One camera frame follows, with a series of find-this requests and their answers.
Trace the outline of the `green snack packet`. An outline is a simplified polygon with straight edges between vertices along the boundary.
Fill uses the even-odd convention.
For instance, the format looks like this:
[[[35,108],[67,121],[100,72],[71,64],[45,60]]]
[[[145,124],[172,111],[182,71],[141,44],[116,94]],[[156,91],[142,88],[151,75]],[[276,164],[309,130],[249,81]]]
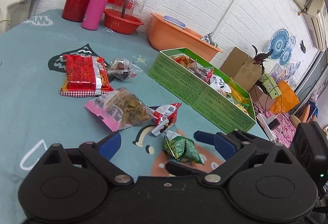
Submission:
[[[180,134],[167,131],[163,138],[163,149],[178,162],[203,165],[193,140]]]

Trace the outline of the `orange plastic basin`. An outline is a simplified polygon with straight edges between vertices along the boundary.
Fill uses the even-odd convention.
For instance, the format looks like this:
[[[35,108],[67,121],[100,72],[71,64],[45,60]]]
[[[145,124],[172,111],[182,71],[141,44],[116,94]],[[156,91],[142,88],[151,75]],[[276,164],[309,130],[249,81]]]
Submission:
[[[201,40],[201,35],[193,30],[186,31],[166,20],[157,13],[151,13],[152,20],[148,29],[148,40],[154,49],[158,51],[188,48],[197,55],[211,61],[223,50]]]

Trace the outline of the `plaid red cloth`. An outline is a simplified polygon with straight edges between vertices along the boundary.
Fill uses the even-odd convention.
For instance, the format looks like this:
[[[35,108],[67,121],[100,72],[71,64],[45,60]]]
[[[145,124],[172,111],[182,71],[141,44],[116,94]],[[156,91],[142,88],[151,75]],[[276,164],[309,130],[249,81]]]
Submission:
[[[294,138],[296,127],[290,119],[290,115],[273,114],[261,107],[254,105],[257,122],[263,129],[269,140],[290,147]]]

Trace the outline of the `yellow chip bag in box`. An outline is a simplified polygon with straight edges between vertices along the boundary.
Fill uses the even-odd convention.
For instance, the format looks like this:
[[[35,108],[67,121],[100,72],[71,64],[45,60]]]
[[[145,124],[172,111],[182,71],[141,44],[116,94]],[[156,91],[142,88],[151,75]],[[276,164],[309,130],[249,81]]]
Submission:
[[[248,109],[251,106],[251,99],[245,97],[232,86],[229,86],[230,91],[227,93],[227,98],[244,113],[248,114]]]

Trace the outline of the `steel bowl in basin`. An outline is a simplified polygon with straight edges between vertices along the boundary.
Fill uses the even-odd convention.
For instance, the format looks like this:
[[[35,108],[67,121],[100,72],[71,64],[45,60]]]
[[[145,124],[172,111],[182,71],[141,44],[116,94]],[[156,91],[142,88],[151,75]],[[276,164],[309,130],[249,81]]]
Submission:
[[[212,33],[206,34],[201,38],[202,41],[212,45],[215,48],[218,48],[218,44],[213,41],[212,39]]]

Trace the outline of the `blue lidded container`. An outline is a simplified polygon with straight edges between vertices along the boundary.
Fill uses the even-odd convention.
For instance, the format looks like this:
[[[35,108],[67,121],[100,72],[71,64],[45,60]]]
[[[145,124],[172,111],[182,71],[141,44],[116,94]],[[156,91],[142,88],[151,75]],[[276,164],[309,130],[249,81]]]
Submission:
[[[186,27],[186,25],[182,21],[179,21],[179,20],[175,19],[174,17],[170,17],[168,15],[164,15],[163,20],[168,21],[169,23],[176,25],[182,29],[184,29]]]

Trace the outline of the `brown cardboard box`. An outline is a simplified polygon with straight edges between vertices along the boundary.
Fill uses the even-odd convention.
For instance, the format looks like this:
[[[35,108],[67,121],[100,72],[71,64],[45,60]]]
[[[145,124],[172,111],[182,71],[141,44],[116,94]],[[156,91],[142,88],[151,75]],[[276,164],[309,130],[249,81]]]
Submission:
[[[220,70],[246,91],[250,91],[262,76],[262,67],[237,47],[230,52]]]

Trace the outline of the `pink clear nut bag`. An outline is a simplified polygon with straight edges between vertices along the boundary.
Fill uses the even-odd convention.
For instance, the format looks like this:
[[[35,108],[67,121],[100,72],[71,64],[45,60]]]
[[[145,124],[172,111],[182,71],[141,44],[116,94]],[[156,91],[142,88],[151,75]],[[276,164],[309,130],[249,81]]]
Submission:
[[[88,101],[85,108],[113,132],[154,118],[153,112],[135,94],[118,88]]]

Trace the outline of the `dark red plant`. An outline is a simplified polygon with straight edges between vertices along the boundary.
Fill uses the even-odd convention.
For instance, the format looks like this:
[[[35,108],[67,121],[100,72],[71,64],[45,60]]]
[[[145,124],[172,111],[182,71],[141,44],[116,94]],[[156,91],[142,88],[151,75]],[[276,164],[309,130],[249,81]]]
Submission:
[[[255,57],[253,58],[253,60],[254,60],[253,64],[260,65],[261,69],[262,69],[262,74],[263,74],[265,72],[265,67],[264,67],[263,63],[266,61],[267,58],[270,57],[270,55],[273,53],[273,50],[270,50],[267,53],[265,53],[265,52],[259,53],[256,46],[252,45],[252,47],[254,48],[254,51],[255,51]]]

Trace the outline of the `red white small snack packet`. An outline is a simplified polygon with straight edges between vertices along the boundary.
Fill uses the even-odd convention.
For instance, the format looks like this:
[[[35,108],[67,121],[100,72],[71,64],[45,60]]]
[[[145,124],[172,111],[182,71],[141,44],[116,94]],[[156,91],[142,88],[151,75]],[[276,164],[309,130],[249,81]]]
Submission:
[[[176,123],[180,106],[181,103],[177,102],[149,108],[155,120],[155,128],[151,131],[154,136],[159,136]]]

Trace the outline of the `red plastic colander bowl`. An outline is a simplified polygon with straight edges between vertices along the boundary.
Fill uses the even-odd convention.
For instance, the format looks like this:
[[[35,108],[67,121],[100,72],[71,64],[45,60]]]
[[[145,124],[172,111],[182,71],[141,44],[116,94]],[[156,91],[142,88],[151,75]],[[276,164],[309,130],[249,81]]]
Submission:
[[[105,27],[116,33],[125,35],[133,34],[139,26],[144,24],[143,21],[132,15],[125,15],[124,18],[122,18],[120,11],[112,9],[105,9],[104,14]]]

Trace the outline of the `air conditioner unit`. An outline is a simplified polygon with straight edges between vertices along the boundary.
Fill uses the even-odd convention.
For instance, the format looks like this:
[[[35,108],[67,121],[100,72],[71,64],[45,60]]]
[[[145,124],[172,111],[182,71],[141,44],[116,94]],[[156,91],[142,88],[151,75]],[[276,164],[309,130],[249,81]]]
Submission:
[[[302,10],[314,47],[327,49],[327,7],[325,0],[306,0]]]

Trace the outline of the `orange plastic bag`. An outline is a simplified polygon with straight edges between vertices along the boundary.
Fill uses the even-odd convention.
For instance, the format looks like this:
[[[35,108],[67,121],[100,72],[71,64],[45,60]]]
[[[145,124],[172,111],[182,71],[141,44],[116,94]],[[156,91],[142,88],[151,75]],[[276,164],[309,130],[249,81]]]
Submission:
[[[287,82],[281,80],[278,83],[278,87],[281,95],[275,98],[275,103],[270,107],[269,111],[273,114],[284,114],[298,105],[300,100]]]

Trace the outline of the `pink thermos bottle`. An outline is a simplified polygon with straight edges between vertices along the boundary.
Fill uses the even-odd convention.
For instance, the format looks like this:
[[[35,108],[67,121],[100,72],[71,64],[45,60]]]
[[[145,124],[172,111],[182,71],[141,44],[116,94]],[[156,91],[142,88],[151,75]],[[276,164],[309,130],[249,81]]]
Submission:
[[[82,27],[86,30],[97,30],[108,0],[90,0],[84,14]]]

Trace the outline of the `red peanut snack bag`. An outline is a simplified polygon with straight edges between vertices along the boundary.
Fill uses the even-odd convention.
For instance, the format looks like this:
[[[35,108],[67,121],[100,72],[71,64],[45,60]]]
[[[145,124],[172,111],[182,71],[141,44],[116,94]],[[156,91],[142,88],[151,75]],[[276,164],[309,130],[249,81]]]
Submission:
[[[100,56],[64,55],[66,79],[60,95],[67,97],[95,97],[113,91]]]

